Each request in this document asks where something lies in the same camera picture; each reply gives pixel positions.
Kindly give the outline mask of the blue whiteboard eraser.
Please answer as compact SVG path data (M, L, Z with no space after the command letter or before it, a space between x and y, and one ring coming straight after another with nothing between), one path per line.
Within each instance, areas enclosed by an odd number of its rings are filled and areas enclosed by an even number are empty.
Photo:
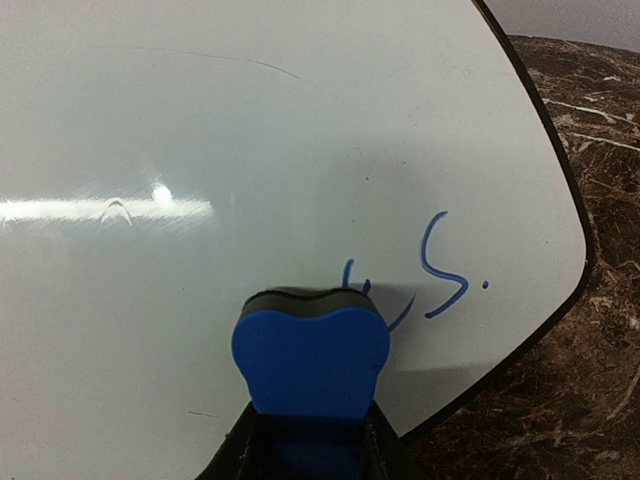
M364 293L267 290L250 297L231 350L258 413L268 479L358 479L366 415L390 333Z

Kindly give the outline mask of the white whiteboard with black frame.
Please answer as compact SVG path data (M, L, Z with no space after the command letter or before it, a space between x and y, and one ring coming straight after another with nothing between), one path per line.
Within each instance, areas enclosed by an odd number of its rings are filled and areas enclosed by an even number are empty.
M267 288L364 290L399 434L572 307L587 219L481 1L5 1L1 475L191 479Z

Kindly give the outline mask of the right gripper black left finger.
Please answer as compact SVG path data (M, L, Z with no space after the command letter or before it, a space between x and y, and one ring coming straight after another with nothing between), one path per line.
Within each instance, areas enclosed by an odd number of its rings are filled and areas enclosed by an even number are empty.
M268 434L262 416L248 404L195 480L265 480Z

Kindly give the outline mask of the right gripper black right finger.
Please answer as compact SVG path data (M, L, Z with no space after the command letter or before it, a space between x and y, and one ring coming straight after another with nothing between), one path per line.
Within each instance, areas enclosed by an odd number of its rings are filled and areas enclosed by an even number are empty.
M409 457L381 408L373 402L362 428L361 478L366 480L414 480L420 470Z

